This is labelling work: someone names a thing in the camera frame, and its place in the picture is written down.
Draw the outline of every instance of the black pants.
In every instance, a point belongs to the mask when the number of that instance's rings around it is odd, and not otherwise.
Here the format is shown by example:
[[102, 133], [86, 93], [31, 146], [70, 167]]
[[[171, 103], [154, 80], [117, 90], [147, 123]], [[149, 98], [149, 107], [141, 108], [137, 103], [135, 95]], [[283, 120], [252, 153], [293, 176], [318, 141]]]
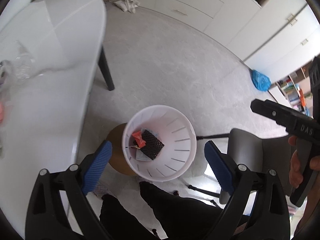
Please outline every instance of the black pants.
[[[140, 195], [153, 209], [169, 239], [202, 239], [222, 211], [197, 199], [171, 195], [148, 182], [140, 183]], [[158, 239], [127, 212], [115, 197], [104, 195], [102, 199], [100, 222], [114, 240]], [[243, 216], [239, 225], [248, 219], [248, 216]]]

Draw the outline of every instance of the white trash bin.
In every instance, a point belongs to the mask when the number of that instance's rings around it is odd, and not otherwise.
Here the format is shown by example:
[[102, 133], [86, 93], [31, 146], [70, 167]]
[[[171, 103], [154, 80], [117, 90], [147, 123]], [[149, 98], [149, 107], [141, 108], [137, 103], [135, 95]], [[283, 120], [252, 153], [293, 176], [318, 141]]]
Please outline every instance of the white trash bin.
[[[164, 144], [158, 156], [149, 162], [136, 160], [132, 133], [146, 128], [158, 133]], [[155, 105], [142, 109], [127, 123], [122, 136], [122, 150], [131, 169], [151, 181], [169, 181], [181, 176], [196, 155], [196, 135], [189, 120], [177, 109]]]

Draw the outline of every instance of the black table leg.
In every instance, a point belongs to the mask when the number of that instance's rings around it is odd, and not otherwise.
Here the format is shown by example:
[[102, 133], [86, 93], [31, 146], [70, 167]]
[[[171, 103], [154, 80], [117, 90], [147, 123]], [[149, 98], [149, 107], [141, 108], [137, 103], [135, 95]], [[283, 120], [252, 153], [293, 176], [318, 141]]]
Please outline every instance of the black table leg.
[[196, 139], [202, 140], [202, 139], [228, 138], [229, 135], [230, 135], [230, 133], [214, 134], [214, 135], [209, 135], [209, 136], [196, 136]]
[[108, 90], [112, 91], [113, 89], [115, 89], [115, 85], [113, 84], [113, 80], [112, 80], [111, 73], [110, 73], [110, 70], [108, 67], [106, 55], [104, 54], [103, 46], [101, 48], [101, 54], [100, 54], [98, 65], [99, 65], [99, 68], [100, 68], [101, 73], [103, 75], [103, 78], [104, 78], [105, 82], [107, 83]]

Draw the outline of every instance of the screw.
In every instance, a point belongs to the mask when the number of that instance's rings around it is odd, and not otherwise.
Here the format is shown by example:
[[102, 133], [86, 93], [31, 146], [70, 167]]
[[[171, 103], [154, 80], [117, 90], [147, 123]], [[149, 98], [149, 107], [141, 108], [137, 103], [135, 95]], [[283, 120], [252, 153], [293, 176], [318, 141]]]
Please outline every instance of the screw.
[[72, 164], [70, 167], [69, 167], [69, 170], [71, 171], [76, 171], [78, 169], [78, 165], [77, 164]]
[[241, 170], [241, 171], [246, 171], [247, 170], [247, 167], [243, 164], [240, 164], [238, 165], [238, 169]]
[[47, 170], [46, 170], [46, 169], [42, 169], [42, 170], [39, 172], [39, 174], [40, 174], [41, 176], [43, 176], [43, 175], [47, 174]]
[[277, 175], [277, 172], [275, 170], [270, 170], [269, 173], [272, 175], [272, 176], [276, 176]]

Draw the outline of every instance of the drawer handle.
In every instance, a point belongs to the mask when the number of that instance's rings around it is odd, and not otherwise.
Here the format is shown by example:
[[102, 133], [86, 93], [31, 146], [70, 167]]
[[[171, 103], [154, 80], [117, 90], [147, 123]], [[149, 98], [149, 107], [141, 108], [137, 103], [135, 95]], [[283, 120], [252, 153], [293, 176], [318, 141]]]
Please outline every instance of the drawer handle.
[[305, 39], [303, 42], [301, 42], [302, 46], [306, 45], [309, 42], [308, 39]]
[[180, 13], [180, 14], [182, 14], [182, 15], [184, 15], [184, 16], [188, 16], [188, 14], [185, 14], [185, 13], [179, 11], [179, 10], [173, 10], [173, 11], [174, 11], [174, 12], [177, 12], [177, 13]]
[[297, 23], [297, 19], [294, 17], [293, 14], [290, 15], [290, 17], [287, 19], [288, 23], [291, 24], [291, 26], [295, 25]]
[[297, 21], [298, 21], [298, 19], [297, 19], [297, 18], [294, 18], [294, 19], [290, 22], [291, 26], [295, 25], [295, 24], [297, 23]]

